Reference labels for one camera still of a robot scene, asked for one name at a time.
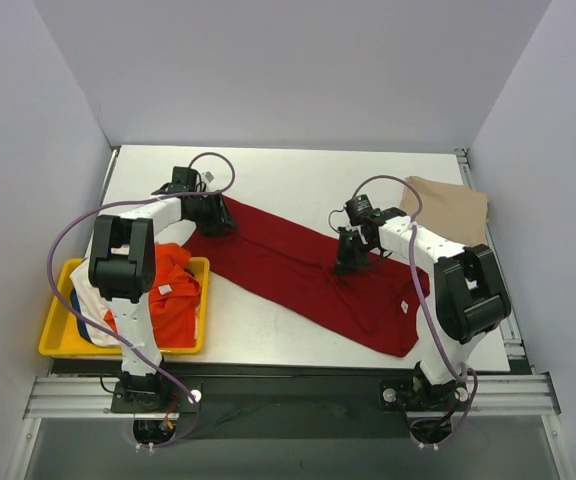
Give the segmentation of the dark red t shirt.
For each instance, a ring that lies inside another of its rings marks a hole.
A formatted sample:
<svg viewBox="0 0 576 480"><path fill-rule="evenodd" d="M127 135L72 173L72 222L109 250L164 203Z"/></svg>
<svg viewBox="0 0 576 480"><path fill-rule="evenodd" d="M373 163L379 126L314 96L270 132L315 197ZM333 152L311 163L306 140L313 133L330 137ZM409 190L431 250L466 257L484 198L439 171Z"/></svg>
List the dark red t shirt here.
<svg viewBox="0 0 576 480"><path fill-rule="evenodd" d="M406 356L418 341L420 301L410 268L386 259L359 273L333 273L331 237L232 198L238 229L222 237L194 231L184 246L213 272L377 352Z"/></svg>

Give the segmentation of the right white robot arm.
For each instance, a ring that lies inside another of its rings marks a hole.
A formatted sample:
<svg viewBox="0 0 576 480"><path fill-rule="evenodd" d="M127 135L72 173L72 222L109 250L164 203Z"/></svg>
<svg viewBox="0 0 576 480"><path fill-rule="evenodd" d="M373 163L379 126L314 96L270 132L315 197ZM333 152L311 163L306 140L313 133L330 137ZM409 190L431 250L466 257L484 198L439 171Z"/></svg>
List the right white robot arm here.
<svg viewBox="0 0 576 480"><path fill-rule="evenodd" d="M474 348L512 310L492 250L447 240L396 207L373 207L365 194L348 200L344 210L349 225L338 229L334 273L366 270L374 250L408 264L434 342L418 363L422 384L464 383Z"/></svg>

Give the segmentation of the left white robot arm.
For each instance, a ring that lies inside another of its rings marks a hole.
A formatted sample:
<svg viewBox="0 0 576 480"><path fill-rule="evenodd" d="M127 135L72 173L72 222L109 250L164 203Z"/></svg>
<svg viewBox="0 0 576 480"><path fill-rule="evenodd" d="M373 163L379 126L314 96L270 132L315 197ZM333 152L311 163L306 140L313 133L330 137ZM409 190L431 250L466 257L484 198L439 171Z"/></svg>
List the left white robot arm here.
<svg viewBox="0 0 576 480"><path fill-rule="evenodd" d="M207 181L191 167L175 167L172 180L153 200L121 214L100 215L94 223L88 277L108 302L121 337L125 396L159 399L170 390L171 382L161 373L149 292L156 277L155 237L182 220L208 237L237 229L223 195L209 192Z"/></svg>

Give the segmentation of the orange t shirt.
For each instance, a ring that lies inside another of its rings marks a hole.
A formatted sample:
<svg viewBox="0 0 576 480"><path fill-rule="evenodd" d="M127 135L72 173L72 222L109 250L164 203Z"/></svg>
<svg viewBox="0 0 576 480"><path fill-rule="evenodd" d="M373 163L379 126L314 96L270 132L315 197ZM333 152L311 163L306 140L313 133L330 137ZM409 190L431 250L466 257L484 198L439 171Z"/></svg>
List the orange t shirt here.
<svg viewBox="0 0 576 480"><path fill-rule="evenodd" d="M195 353L202 340L201 298L209 262L175 243L157 244L155 260L148 299L154 339L163 349Z"/></svg>

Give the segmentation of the folded beige t shirt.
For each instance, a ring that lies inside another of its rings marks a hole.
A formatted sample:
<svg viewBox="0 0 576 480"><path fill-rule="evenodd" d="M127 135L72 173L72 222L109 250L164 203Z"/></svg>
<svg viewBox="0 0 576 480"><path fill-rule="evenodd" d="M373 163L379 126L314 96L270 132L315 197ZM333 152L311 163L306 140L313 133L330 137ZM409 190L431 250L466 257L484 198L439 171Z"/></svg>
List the folded beige t shirt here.
<svg viewBox="0 0 576 480"><path fill-rule="evenodd" d="M467 246L488 244L488 197L464 185L436 182L418 176L406 178L422 201L416 221L423 227Z"/></svg>

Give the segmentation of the white t shirt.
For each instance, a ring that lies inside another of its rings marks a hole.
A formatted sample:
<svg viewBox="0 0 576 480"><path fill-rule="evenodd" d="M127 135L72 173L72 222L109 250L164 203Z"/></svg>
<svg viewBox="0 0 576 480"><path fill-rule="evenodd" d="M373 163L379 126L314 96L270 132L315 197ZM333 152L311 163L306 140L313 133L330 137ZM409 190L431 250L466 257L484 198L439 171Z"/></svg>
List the white t shirt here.
<svg viewBox="0 0 576 480"><path fill-rule="evenodd" d="M88 268L89 260L84 259L70 274L72 289L76 290L81 306L81 315L105 329L116 331L114 318L107 301L101 297L99 290L93 287L89 281ZM87 330L91 338L89 344L102 348L119 346L119 342L111 335L88 324Z"/></svg>

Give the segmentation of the navy blue t shirt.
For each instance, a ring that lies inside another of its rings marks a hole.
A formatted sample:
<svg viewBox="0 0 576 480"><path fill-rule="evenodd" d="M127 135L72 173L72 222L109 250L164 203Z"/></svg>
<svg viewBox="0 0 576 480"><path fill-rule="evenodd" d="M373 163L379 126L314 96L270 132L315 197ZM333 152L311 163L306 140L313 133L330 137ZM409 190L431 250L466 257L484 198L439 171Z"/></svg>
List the navy blue t shirt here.
<svg viewBox="0 0 576 480"><path fill-rule="evenodd" d="M81 306L79 303L79 299L77 296L77 292L75 289L72 289L70 296L70 304L72 306L72 308L78 313L81 314ZM91 338L89 336L88 330L87 330L87 324L85 322L83 322L78 316L76 316L76 325L77 325L77 332L78 335L86 342L90 343L91 342Z"/></svg>

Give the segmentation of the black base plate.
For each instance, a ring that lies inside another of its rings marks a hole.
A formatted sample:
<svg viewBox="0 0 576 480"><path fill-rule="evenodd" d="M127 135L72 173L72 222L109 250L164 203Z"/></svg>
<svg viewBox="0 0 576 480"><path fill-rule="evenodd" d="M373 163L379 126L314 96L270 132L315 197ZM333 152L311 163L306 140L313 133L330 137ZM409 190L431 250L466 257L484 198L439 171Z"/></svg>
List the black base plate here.
<svg viewBox="0 0 576 480"><path fill-rule="evenodd" d="M175 367L167 395L104 383L114 414L132 414L137 441L381 439L437 443L468 402L465 384L423 385L418 369Z"/></svg>

